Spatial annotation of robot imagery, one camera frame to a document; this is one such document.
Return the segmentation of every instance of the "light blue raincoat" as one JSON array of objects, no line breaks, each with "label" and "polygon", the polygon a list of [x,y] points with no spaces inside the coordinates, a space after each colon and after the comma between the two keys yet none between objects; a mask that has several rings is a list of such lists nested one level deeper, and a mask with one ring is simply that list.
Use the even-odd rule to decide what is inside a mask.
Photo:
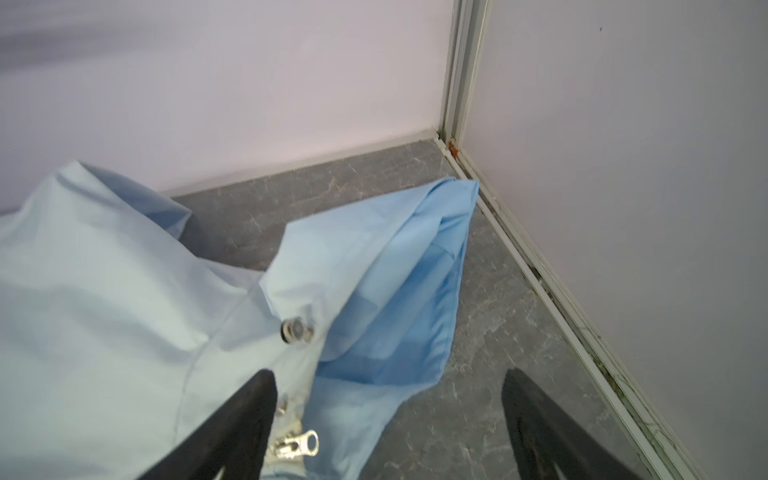
[{"label": "light blue raincoat", "polygon": [[[0,217],[0,478],[133,479],[256,371],[317,457],[263,478],[357,478],[440,378],[478,185],[445,179],[287,225],[265,273],[194,257],[190,212],[81,164]],[[282,320],[315,326],[286,344]]]}]

